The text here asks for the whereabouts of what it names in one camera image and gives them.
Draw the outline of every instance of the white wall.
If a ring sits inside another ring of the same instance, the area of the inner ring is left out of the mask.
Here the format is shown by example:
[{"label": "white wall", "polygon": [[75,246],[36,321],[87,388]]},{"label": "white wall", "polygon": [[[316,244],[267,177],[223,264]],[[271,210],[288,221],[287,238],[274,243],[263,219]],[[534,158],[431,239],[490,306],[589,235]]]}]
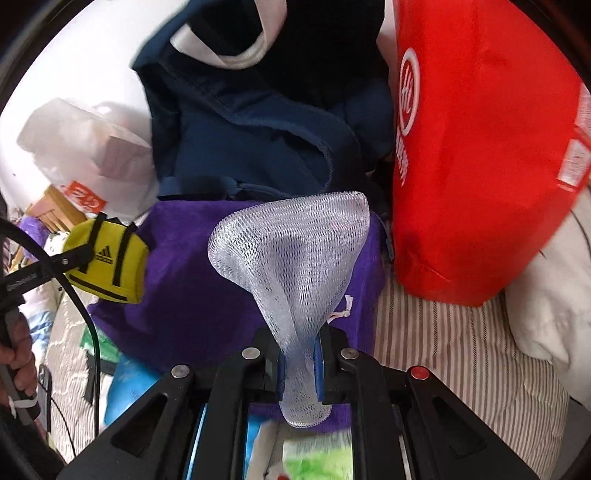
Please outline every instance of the white wall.
[{"label": "white wall", "polygon": [[55,97],[115,107],[132,131],[149,140],[144,91],[129,64],[143,42],[186,0],[95,0],[45,48],[0,116],[0,188],[26,208],[49,185],[16,144],[31,112]]}]

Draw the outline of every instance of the red bag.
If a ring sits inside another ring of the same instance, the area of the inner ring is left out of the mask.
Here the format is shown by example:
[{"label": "red bag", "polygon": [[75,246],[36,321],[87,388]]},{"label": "red bag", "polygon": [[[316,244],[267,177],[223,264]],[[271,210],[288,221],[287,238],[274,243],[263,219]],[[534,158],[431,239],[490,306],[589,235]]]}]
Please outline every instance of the red bag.
[{"label": "red bag", "polygon": [[482,304],[560,226],[591,166],[591,98],[509,0],[398,1],[397,279]]}]

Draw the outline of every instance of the adidas logo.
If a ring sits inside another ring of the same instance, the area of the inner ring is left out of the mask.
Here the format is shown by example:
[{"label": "adidas logo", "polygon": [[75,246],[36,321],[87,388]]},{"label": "adidas logo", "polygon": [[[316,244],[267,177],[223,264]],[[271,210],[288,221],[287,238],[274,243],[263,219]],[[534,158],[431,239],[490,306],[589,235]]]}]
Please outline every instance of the adidas logo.
[{"label": "adidas logo", "polygon": [[113,264],[113,258],[111,257],[111,249],[109,248],[109,245],[107,245],[106,247],[104,247],[103,250],[101,250],[100,252],[98,252],[95,256],[95,258],[97,260],[100,260],[102,262],[108,263],[109,265]]}]

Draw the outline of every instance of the silver screw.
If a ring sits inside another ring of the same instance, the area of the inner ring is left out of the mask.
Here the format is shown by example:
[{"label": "silver screw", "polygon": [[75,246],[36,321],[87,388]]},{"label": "silver screw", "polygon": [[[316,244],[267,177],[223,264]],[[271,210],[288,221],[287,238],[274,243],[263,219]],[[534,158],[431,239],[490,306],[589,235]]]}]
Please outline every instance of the silver screw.
[{"label": "silver screw", "polygon": [[177,365],[173,367],[170,373],[174,378],[185,378],[189,374],[189,368],[187,365]]},{"label": "silver screw", "polygon": [[359,351],[348,346],[340,351],[340,356],[345,360],[355,360],[359,356]]},{"label": "silver screw", "polygon": [[261,356],[261,351],[258,348],[250,346],[242,351],[242,356],[246,360],[254,360]]}]

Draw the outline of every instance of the blue bag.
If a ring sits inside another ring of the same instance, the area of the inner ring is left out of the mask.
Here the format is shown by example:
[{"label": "blue bag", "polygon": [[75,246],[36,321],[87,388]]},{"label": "blue bag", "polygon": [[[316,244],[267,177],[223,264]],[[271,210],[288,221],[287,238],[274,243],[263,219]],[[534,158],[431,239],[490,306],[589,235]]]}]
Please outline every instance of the blue bag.
[{"label": "blue bag", "polygon": [[[230,8],[223,0],[190,0],[146,43],[134,69],[152,113],[160,198],[271,201],[358,190],[378,213],[388,210],[367,175],[393,144],[387,67],[375,47],[381,22],[362,18],[365,41],[348,28],[369,4],[383,19],[384,2],[315,2],[290,4],[289,15],[285,0],[250,3],[262,33],[235,56],[214,53],[188,25],[206,25],[212,9]],[[341,8],[348,14],[336,15]],[[302,33],[308,13],[315,20]],[[366,57],[378,66],[364,75]]]}]

